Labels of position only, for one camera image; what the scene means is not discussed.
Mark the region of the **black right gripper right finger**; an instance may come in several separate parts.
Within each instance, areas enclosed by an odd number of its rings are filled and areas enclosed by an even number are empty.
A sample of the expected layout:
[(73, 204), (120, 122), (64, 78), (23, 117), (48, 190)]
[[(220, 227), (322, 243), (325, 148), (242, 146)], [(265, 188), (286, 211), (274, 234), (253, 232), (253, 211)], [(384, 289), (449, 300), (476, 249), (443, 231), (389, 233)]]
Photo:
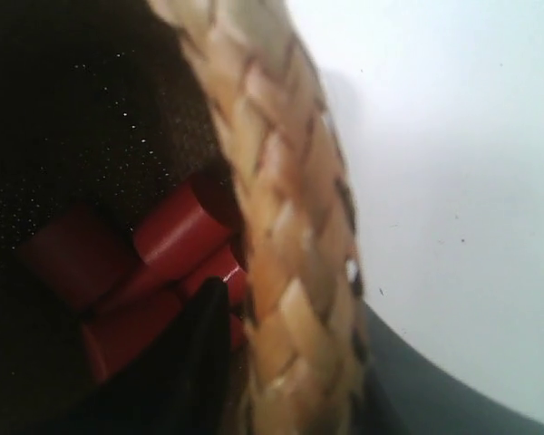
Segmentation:
[(371, 362), (362, 434), (544, 434), (526, 417), (458, 381), (364, 307)]

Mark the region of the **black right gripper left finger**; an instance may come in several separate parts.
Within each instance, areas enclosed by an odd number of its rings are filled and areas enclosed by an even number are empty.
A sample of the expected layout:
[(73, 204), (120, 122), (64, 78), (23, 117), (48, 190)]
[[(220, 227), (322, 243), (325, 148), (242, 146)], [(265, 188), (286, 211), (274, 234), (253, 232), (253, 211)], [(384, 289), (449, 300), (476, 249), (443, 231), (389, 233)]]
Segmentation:
[(228, 386), (228, 287), (207, 278), (159, 337), (73, 412), (74, 434), (214, 434)]

